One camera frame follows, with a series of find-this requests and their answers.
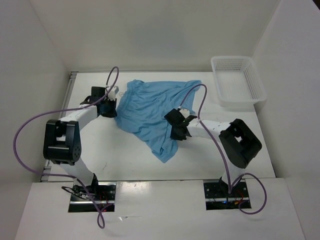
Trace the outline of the blue shorts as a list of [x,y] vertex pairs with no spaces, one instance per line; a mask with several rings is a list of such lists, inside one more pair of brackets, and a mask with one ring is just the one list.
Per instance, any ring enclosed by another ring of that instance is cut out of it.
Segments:
[[178,151],[178,143],[170,138],[172,127],[165,115],[179,106],[192,113],[199,84],[200,80],[128,82],[116,109],[117,127],[134,134],[166,163]]

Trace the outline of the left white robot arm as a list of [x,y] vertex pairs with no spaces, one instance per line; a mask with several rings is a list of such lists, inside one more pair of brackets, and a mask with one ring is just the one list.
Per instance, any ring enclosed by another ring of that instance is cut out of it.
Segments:
[[46,123],[43,156],[53,164],[59,165],[68,176],[74,177],[74,187],[69,192],[81,199],[96,199],[100,194],[100,187],[96,175],[87,168],[81,158],[80,132],[99,116],[117,116],[118,91],[118,86],[93,86],[91,95],[80,103],[78,110]]

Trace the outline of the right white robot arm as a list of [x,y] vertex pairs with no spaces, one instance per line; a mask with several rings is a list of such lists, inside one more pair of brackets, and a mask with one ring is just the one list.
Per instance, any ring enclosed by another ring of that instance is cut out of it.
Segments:
[[232,196],[245,169],[262,149],[262,143],[246,123],[238,118],[232,122],[218,122],[201,120],[195,115],[185,117],[179,108],[172,109],[164,118],[171,125],[172,140],[191,137],[213,140],[225,167],[219,191],[225,197]]

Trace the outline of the white plastic basket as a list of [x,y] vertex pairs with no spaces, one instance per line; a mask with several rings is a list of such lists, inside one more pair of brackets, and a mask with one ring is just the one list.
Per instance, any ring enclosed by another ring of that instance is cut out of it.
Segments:
[[267,99],[251,57],[214,56],[210,63],[221,106],[230,109],[250,108]]

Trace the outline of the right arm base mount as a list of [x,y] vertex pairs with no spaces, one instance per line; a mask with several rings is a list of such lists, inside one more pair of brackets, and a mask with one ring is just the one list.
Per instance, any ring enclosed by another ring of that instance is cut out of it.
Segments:
[[228,187],[226,190],[223,189],[223,183],[219,179],[205,180],[203,189],[207,211],[233,210],[238,209],[239,205],[242,209],[252,208],[247,184],[244,180],[241,180],[231,193],[228,193]]

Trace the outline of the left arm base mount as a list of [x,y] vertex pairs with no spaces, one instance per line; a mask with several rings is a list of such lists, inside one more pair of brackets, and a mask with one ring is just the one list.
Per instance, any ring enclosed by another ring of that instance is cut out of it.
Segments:
[[[108,213],[115,211],[116,186],[116,182],[101,181],[98,183],[97,193],[90,193],[97,207],[102,210],[102,212]],[[69,213],[97,211],[89,195],[85,193],[83,188],[74,185],[73,187],[62,186],[61,189],[70,194]]]

